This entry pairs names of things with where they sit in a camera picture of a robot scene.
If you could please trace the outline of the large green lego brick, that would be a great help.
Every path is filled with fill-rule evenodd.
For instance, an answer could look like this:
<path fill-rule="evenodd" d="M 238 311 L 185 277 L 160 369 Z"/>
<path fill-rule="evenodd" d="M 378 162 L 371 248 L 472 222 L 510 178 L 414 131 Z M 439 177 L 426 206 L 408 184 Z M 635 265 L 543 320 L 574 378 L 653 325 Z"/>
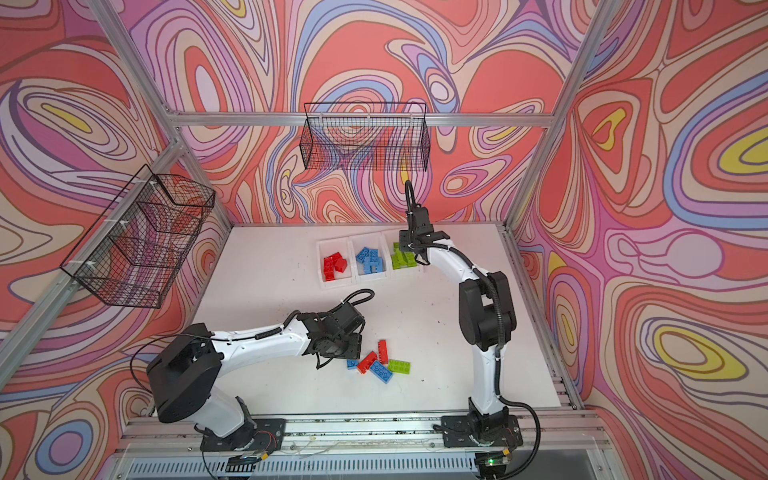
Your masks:
<path fill-rule="evenodd" d="M 413 252 L 404 252 L 403 256 L 404 256 L 404 259 L 405 259 L 406 266 L 408 268 L 412 268 L 412 267 L 417 267 L 418 266 L 418 263 L 416 262 L 416 259 L 415 259 L 415 254 Z"/>

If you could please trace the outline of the blue lego brick top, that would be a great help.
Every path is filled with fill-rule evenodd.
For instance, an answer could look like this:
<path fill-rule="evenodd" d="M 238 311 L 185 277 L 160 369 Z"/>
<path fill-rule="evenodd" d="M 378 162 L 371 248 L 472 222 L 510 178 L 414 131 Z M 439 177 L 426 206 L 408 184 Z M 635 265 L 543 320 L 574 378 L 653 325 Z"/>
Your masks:
<path fill-rule="evenodd" d="M 363 247 L 356 255 L 356 261 L 359 263 L 365 263 L 370 255 L 370 249 L 368 247 Z"/>

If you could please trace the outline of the blue lego brick bottom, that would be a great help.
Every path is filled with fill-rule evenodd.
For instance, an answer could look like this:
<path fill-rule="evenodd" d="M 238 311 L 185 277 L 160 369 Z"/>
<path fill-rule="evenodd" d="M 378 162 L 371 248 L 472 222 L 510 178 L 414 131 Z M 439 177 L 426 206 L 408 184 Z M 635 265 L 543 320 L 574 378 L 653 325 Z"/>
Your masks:
<path fill-rule="evenodd" d="M 369 371 L 384 384 L 388 384 L 393 377 L 393 373 L 379 361 L 374 361 Z"/>

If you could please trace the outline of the small red lego brick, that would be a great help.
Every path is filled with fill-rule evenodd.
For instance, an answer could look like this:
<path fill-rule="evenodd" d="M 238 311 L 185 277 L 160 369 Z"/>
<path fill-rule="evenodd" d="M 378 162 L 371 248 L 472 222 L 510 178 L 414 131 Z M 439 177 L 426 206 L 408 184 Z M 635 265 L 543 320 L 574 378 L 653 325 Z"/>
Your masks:
<path fill-rule="evenodd" d="M 336 272 L 344 273 L 347 270 L 348 262 L 344 258 L 338 259 L 334 267 Z"/>

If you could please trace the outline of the green lego brick bottom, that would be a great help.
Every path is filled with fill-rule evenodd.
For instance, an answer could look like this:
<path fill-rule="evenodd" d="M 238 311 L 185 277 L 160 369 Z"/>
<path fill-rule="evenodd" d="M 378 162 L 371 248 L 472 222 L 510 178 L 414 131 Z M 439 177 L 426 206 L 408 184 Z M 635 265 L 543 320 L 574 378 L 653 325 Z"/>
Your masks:
<path fill-rule="evenodd" d="M 390 359 L 387 368 L 395 374 L 409 375 L 411 372 L 411 364 L 407 361 Z"/>

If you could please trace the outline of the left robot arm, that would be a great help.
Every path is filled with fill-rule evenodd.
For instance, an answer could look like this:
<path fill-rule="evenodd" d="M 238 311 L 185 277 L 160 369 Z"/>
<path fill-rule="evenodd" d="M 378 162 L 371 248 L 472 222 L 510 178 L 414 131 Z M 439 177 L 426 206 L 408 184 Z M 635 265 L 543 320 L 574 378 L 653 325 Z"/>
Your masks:
<path fill-rule="evenodd" d="M 234 450 L 246 448 L 258 427 L 244 400 L 217 387 L 219 378 L 278 358 L 310 356 L 317 369 L 334 360 L 358 361 L 366 325 L 358 306 L 374 297 L 372 289 L 358 289 L 328 311 L 294 310 L 281 323 L 250 330 L 189 326 L 146 367 L 157 418 L 193 421 L 204 435 Z"/>

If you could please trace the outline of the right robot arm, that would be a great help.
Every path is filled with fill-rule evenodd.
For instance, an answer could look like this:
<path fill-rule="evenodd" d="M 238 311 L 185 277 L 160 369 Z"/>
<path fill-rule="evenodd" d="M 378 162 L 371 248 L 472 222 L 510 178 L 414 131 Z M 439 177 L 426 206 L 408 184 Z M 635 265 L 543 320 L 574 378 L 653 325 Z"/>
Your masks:
<path fill-rule="evenodd" d="M 467 422 L 471 435 L 485 442 L 504 429 L 510 403 L 501 393 L 506 345 L 517 327 L 507 276 L 491 272 L 470 260 L 450 236 L 435 229 L 428 209 L 416 200 L 411 181 L 404 184 L 407 227 L 399 232 L 399 248 L 414 255 L 417 264 L 438 268 L 457 284 L 458 323 L 472 347 L 473 388 Z"/>

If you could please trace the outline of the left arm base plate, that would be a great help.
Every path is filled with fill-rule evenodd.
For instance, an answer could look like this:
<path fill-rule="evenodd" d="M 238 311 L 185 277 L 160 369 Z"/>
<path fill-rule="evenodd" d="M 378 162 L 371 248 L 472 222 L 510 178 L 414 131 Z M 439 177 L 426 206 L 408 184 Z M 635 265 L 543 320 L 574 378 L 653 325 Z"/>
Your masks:
<path fill-rule="evenodd" d="M 280 450 L 287 421 L 283 418 L 246 419 L 232 434 L 220 438 L 205 429 L 200 444 L 202 452 L 264 452 Z"/>

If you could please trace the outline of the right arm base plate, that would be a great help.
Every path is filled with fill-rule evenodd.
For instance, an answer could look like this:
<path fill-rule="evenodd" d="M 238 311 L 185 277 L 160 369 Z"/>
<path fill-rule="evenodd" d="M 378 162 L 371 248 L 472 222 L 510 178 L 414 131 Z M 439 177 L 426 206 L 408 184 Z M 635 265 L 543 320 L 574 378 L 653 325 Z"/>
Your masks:
<path fill-rule="evenodd" d="M 514 415 L 443 416 L 433 425 L 433 430 L 442 435 L 447 448 L 490 448 L 506 447 L 515 450 L 524 444 L 522 433 Z"/>

